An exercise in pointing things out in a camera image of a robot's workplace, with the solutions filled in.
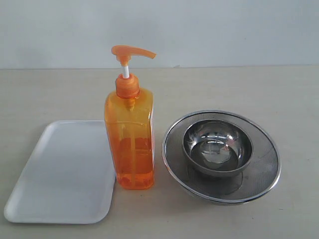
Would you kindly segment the orange pump soap bottle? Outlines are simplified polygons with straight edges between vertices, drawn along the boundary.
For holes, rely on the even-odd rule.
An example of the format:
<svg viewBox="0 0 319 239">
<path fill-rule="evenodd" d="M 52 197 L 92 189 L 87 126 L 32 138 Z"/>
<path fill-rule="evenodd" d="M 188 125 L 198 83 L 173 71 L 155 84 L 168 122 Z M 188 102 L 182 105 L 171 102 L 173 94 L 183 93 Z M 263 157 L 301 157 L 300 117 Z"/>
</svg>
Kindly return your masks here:
<svg viewBox="0 0 319 239">
<path fill-rule="evenodd" d="M 115 91 L 105 100 L 104 119 L 118 183 L 125 189 L 145 190 L 155 182 L 154 98 L 140 87 L 129 70 L 132 56 L 155 58 L 156 54 L 137 47 L 116 45 L 111 49 L 121 63 Z"/>
</svg>

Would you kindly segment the white rectangular plastic tray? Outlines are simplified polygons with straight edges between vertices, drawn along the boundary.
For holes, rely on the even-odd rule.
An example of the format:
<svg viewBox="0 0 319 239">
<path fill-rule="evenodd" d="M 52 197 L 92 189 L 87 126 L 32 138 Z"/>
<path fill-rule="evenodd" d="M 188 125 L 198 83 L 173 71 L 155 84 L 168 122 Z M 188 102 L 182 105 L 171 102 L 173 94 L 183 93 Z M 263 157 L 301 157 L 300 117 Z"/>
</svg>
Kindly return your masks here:
<svg viewBox="0 0 319 239">
<path fill-rule="evenodd" d="M 109 212 L 115 179 L 102 120 L 52 122 L 13 188 L 4 217 L 12 223 L 97 223 Z"/>
</svg>

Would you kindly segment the steel mesh strainer basin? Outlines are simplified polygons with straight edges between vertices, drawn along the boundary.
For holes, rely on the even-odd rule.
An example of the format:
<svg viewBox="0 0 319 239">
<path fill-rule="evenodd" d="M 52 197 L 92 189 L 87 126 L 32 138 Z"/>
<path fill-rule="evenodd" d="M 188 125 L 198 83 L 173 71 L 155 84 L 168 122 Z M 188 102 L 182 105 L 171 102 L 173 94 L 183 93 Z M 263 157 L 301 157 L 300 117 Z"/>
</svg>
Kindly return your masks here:
<svg viewBox="0 0 319 239">
<path fill-rule="evenodd" d="M 188 162 L 182 149 L 187 128 L 207 119 L 227 120 L 242 128 L 254 146 L 248 167 L 235 177 L 204 175 Z M 224 205 L 244 204 L 268 193 L 278 182 L 281 160 L 271 137 L 251 120 L 226 111 L 204 110 L 185 115 L 166 131 L 161 145 L 164 164 L 174 180 L 189 194 Z"/>
</svg>

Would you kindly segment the small stainless steel bowl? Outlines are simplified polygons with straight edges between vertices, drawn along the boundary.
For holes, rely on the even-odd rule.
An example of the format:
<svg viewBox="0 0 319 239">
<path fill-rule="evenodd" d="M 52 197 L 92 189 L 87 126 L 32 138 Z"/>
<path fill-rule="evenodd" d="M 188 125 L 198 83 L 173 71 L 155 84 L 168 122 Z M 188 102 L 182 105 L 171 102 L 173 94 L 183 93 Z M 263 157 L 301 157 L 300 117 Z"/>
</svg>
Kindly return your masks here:
<svg viewBox="0 0 319 239">
<path fill-rule="evenodd" d="M 211 177 L 229 178 L 248 167 L 254 146 L 238 125 L 222 119 L 203 119 L 184 132 L 182 149 L 195 170 Z"/>
</svg>

